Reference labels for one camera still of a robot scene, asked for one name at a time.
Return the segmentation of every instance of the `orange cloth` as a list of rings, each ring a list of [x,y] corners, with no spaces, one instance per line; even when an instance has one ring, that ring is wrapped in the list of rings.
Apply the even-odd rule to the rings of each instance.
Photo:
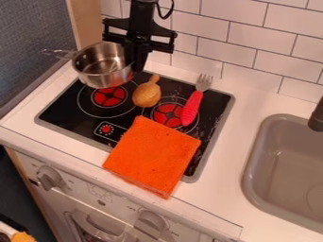
[[[185,133],[137,116],[103,167],[168,199],[200,143]]]

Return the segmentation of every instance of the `stove burner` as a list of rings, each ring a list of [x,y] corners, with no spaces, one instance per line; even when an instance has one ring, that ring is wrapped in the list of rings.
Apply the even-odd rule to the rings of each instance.
[[[111,119],[129,112],[140,115],[143,110],[136,107],[130,98],[137,86],[134,81],[106,89],[93,89],[84,85],[77,94],[77,105],[94,118]]]
[[[124,87],[97,89],[92,94],[92,102],[100,108],[114,108],[124,103],[126,99],[127,91]]]
[[[153,120],[169,128],[181,127],[180,116],[183,106],[178,103],[162,103],[153,110]]]
[[[188,127],[183,127],[180,122],[181,112],[187,100],[179,96],[163,96],[159,104],[151,109],[145,109],[144,115],[165,126],[184,132],[192,132],[199,123],[199,113],[195,121]]]

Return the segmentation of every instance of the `saucepan handle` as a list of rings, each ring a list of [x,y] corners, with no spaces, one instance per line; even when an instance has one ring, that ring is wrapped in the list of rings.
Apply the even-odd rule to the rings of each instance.
[[[55,56],[59,59],[70,60],[77,54],[77,51],[63,49],[44,49],[42,53],[47,56]]]

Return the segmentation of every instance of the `stove control panel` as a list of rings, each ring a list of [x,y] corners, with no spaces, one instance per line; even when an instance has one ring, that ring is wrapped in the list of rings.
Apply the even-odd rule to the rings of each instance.
[[[103,121],[96,127],[94,134],[117,144],[125,131],[127,131],[127,129]]]

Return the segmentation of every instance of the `gray sink basin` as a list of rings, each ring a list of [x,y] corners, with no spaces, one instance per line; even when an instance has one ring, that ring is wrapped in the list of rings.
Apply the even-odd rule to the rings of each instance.
[[[323,233],[323,133],[288,114],[266,118],[242,178],[259,209]]]

